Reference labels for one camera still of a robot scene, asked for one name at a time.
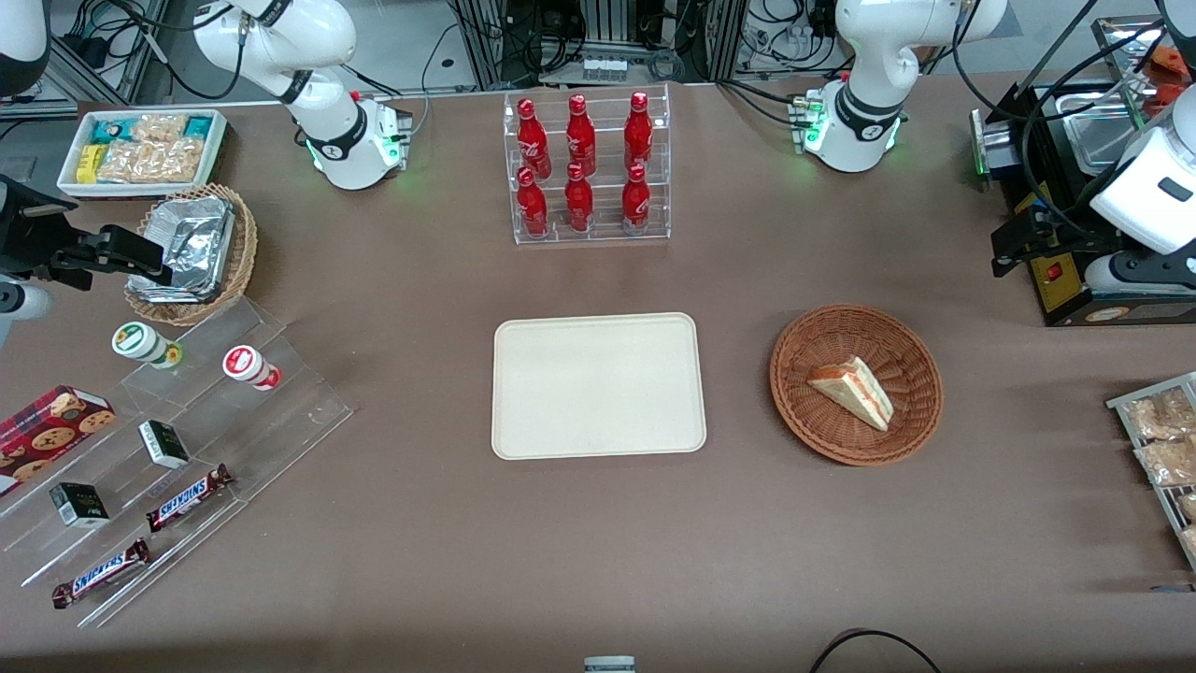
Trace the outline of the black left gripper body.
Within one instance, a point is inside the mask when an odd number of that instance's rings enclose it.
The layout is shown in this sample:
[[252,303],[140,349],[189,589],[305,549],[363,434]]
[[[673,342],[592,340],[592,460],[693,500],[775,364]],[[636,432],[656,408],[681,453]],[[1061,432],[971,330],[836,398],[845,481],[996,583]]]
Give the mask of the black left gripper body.
[[1119,251],[1118,230],[1092,208],[1068,210],[1064,222],[1046,206],[1029,206],[990,235],[991,276],[1002,279],[1017,265],[1061,253],[1102,255]]

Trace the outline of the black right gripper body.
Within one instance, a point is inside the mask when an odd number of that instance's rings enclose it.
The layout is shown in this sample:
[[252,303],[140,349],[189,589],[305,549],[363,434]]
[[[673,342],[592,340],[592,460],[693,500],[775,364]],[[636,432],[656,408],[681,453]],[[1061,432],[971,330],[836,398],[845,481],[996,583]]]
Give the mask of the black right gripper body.
[[4,184],[1,271],[16,279],[38,279],[68,287],[93,286],[94,273],[129,274],[154,285],[171,285],[173,269],[164,247],[108,224],[98,233],[71,225],[65,213],[77,204],[22,186]]

